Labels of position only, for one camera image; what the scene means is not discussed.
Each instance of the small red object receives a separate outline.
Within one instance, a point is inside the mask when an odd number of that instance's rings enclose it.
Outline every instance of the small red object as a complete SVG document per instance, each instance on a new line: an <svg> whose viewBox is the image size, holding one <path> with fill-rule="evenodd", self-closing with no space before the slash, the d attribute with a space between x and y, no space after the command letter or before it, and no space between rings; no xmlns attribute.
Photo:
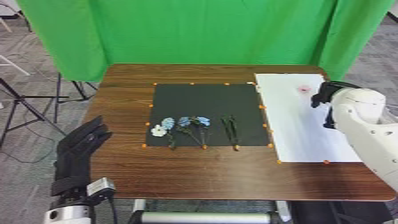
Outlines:
<svg viewBox="0 0 398 224"><path fill-rule="evenodd" d="M301 91L302 93L310 93L310 91L311 91L311 87L310 87L308 85L301 86L301 87L299 87L299 91Z"/></svg>

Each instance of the green screen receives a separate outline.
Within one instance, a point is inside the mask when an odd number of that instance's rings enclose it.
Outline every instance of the green screen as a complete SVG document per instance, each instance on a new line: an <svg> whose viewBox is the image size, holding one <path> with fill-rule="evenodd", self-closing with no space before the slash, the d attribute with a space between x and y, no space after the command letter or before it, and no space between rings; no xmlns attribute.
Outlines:
<svg viewBox="0 0 398 224"><path fill-rule="evenodd" d="M18 0L64 77L114 63L311 64L334 80L395 0Z"/></svg>

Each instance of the white paper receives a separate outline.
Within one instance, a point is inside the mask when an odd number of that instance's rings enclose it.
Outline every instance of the white paper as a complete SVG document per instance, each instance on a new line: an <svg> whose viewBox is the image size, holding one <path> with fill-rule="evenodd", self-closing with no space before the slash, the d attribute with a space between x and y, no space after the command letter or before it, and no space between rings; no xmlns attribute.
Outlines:
<svg viewBox="0 0 398 224"><path fill-rule="evenodd" d="M322 75L256 74L256 79L279 160L361 162L343 133L324 128L329 105L311 107L311 97L324 82Z"/></svg>

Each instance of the wooden table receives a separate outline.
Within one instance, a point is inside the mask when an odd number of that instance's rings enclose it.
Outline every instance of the wooden table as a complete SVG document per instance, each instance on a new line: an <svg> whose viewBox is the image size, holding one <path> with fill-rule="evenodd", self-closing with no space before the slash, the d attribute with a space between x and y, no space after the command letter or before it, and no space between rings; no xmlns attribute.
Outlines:
<svg viewBox="0 0 398 224"><path fill-rule="evenodd" d="M315 66L114 65L86 120L103 115L114 137L93 157L118 198L386 201L395 191L363 163L278 164L267 147L146 147L153 83L246 83L254 73L326 74Z"/></svg>

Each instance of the cable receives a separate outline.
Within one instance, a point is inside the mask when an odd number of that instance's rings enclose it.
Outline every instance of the cable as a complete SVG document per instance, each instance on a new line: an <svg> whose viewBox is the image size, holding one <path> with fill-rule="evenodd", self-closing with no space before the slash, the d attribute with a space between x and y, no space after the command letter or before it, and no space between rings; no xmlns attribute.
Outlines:
<svg viewBox="0 0 398 224"><path fill-rule="evenodd" d="M116 212L116 202L114 202L114 196L109 197L109 204L112 209L112 215L114 215L114 224L118 224L118 212Z"/></svg>
<svg viewBox="0 0 398 224"><path fill-rule="evenodd" d="M27 112L25 112L25 114L24 114L24 122L27 123L27 113L29 113L29 110L27 110ZM50 140L52 141L52 149L50 149L50 151L48 151L48 153L45 154L45 156L38 159L38 160L34 160L34 161L25 161L25 160L22 160L18 157L15 157L8 152L4 152L4 151L0 151L0 153L2 154L6 154L20 163L24 163L24 164L36 164L36 163L39 163L45 159L47 159L47 157L52 155L52 152L55 151L55 142L57 142L57 140L55 139L52 139L52 138L48 138L48 137L45 137L31 128L29 128L29 126L25 126L25 128L27 128L27 130L32 132L32 134L39 137L39 138L45 138L47 140Z"/></svg>

